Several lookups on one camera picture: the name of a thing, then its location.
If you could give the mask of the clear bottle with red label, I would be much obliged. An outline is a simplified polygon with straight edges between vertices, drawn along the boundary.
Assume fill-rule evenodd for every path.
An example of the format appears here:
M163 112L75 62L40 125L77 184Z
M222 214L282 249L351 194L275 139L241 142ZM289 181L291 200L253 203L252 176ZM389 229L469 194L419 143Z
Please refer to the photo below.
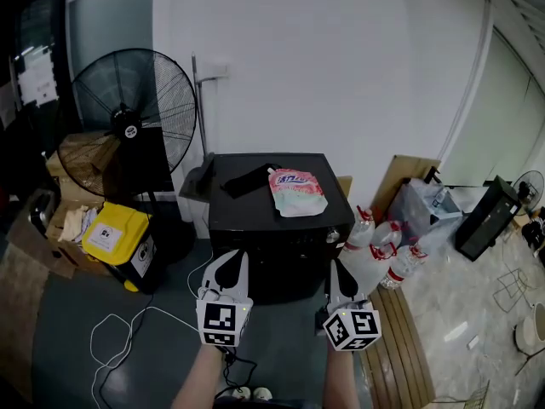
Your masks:
M418 243L399 247L380 285L388 290L397 289L425 262L426 258L427 253Z

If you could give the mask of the clear plastic bag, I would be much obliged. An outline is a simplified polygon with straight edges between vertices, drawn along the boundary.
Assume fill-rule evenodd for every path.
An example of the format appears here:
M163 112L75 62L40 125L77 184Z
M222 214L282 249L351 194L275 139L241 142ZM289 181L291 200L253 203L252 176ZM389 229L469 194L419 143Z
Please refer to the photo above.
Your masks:
M401 245L418 243L427 253L439 248L462 222L462 210L449 190L418 178L402 183L387 216L401 223Z

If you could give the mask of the black bag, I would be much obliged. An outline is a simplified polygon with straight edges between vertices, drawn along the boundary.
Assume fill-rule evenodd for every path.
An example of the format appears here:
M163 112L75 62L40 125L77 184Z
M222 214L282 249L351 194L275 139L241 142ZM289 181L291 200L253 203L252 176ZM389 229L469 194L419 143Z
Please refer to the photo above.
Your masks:
M538 216L522 227L522 235L545 268L545 219Z

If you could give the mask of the closed cardboard box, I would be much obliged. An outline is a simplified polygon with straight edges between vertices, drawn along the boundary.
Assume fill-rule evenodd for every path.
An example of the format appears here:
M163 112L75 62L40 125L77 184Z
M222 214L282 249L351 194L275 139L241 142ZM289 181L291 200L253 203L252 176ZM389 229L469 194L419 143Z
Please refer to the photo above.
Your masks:
M106 170L119 149L121 141L111 131L69 134L58 146L59 160L67 173Z
M80 201L87 203L104 202L104 198L94 195L80 187L71 179L62 167L57 153L53 153L46 161L46 167L49 174L58 182L60 186L61 198L67 201Z

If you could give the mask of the person's legs in jeans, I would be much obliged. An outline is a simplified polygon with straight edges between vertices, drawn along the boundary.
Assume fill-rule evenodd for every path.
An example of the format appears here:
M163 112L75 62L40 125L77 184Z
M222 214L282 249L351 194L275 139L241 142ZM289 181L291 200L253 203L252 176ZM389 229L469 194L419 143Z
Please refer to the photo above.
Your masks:
M233 396L222 396L215 400L212 409L295 409L276 400L243 400Z

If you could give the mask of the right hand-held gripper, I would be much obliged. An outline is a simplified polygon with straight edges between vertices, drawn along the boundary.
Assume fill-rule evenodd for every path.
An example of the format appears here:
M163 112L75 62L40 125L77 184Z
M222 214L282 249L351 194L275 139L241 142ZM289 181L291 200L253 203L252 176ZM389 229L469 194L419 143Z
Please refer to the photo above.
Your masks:
M331 260L324 292L327 305L314 315L315 334L325 336L335 351L366 350L382 337L379 312L342 261Z

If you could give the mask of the black rectangular appliance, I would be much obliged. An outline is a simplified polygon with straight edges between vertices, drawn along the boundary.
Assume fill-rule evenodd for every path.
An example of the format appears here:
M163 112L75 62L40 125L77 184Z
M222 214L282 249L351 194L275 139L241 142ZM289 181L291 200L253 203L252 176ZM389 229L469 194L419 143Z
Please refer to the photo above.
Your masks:
M475 262L513 220L521 208L514 188L496 176L485 195L454 236L455 250Z

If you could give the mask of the person's left forearm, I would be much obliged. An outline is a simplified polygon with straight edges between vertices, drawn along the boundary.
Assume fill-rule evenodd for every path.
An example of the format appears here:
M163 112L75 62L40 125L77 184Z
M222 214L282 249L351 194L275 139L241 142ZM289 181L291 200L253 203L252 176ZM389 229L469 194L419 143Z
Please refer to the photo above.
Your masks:
M223 353L202 345L170 409L212 409L222 365Z

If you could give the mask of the crumpled papers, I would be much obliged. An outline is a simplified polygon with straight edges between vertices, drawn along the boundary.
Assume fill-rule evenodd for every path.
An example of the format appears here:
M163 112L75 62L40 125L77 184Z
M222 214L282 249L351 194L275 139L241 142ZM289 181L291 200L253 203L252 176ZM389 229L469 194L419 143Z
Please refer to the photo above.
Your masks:
M88 207L86 205L81 205L75 210L69 210L66 213L63 229L58 241L80 243L84 234L97 217L98 212L99 209L97 207Z

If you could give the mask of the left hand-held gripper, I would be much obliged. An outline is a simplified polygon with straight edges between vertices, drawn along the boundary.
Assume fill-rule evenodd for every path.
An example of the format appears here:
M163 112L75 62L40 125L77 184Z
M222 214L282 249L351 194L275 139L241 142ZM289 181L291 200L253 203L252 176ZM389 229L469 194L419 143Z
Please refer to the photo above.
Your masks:
M254 305L248 297L249 257L246 251L229 251L205 270L196 301L198 333L202 344L236 348Z

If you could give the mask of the black washing machine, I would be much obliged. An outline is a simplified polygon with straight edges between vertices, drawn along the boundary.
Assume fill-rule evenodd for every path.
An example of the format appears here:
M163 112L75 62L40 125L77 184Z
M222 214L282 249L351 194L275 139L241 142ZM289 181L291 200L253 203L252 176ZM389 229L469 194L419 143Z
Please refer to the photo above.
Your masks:
M284 218L276 210L267 184L237 199L221 184L264 164L310 172L328 201L317 216ZM338 257L354 225L354 215L341 187L322 153L230 153L218 154L213 164L209 200L209 236L215 254L244 251L293 250L322 257Z

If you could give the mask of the large cardboard sheet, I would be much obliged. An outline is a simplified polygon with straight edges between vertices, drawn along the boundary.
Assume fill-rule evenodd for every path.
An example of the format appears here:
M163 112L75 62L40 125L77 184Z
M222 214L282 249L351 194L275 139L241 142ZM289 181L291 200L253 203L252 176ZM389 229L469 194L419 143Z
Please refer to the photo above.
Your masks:
M438 159L394 155L372 200L371 208L385 214L405 179L424 179L432 168L437 170L439 165Z

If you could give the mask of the open cardboard box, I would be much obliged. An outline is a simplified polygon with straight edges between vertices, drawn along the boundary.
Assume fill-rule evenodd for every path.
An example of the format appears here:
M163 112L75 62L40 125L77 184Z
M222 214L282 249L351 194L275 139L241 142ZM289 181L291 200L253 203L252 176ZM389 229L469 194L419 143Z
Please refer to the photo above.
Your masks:
M61 236L66 213L69 210L76 210L81 205L87 205L89 208L96 207L96 202L65 201L61 200L59 207L52 215L50 223L46 230L46 236L52 246L54 256L59 257L72 270L80 270L86 273L110 277L106 267L91 255L84 252L80 243L59 241Z

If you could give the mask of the black bin with yellow lid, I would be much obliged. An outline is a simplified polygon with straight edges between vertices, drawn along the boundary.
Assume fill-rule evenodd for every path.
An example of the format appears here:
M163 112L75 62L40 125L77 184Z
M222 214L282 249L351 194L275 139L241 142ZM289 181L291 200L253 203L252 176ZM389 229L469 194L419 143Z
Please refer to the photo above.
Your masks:
M151 294L157 287L151 220L145 212L105 202L83 235L83 250L128 291Z

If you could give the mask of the wooden slat mat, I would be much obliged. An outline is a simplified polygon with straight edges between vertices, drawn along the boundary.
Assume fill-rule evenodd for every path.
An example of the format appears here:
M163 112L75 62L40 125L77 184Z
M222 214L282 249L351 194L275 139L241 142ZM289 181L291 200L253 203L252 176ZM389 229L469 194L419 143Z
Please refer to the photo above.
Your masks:
M414 317L401 289L370 294L382 336L360 355L373 409L422 409L436 397Z

